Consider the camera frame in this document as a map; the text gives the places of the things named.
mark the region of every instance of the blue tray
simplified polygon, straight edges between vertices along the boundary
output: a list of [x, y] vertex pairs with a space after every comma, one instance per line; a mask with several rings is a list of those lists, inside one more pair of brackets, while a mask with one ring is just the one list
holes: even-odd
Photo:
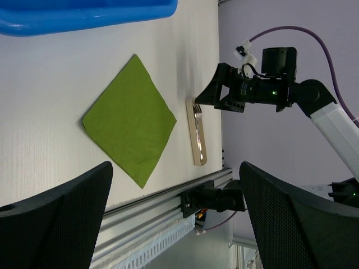
[[177, 0], [0, 0], [0, 34], [43, 35], [169, 17]]

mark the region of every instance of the metal fork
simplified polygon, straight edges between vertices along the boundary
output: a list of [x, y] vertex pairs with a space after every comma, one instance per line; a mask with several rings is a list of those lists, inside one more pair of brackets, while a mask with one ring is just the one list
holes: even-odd
[[200, 159], [203, 160], [204, 156], [203, 156], [203, 149], [202, 149], [200, 130], [199, 130], [199, 121], [202, 120], [202, 109], [199, 104], [195, 103], [195, 99], [193, 99], [192, 103], [193, 103], [193, 113], [195, 116], [195, 123], [196, 123], [197, 144], [198, 144], [198, 149], [200, 150]]

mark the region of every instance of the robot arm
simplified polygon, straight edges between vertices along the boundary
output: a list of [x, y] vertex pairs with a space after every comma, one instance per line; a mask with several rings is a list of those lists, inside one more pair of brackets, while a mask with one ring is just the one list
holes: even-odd
[[[246, 41], [236, 49], [235, 54], [242, 58], [242, 68], [218, 64], [212, 81], [195, 102], [240, 113], [246, 103], [273, 104], [277, 112], [296, 103], [359, 181], [359, 128], [321, 82], [295, 82], [296, 49], [264, 49], [261, 71], [265, 75], [255, 72], [248, 78], [257, 62], [248, 52], [249, 47]], [[229, 93], [221, 99], [222, 86], [228, 87]]]

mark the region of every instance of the white table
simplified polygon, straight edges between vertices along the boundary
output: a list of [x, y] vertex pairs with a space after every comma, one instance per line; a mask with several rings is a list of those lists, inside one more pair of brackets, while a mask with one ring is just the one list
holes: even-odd
[[222, 168], [220, 112], [203, 107], [208, 163], [193, 165], [185, 110], [219, 60], [217, 0], [180, 0], [174, 16], [30, 38], [0, 36], [0, 206], [46, 191], [110, 158], [81, 118], [138, 54], [177, 119], [141, 189], [115, 163], [107, 209]]

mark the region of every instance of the camera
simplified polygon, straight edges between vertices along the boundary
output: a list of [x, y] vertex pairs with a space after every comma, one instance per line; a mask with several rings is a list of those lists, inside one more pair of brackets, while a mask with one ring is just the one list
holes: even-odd
[[[252, 78], [245, 75], [245, 65], [253, 70]], [[244, 112], [246, 103], [273, 104], [279, 112], [293, 104], [289, 89], [296, 84], [296, 69], [297, 50], [292, 47], [264, 49], [262, 74], [248, 63], [241, 69], [220, 63], [212, 80], [195, 102], [241, 113]], [[229, 92], [221, 97], [223, 86], [228, 87]]]

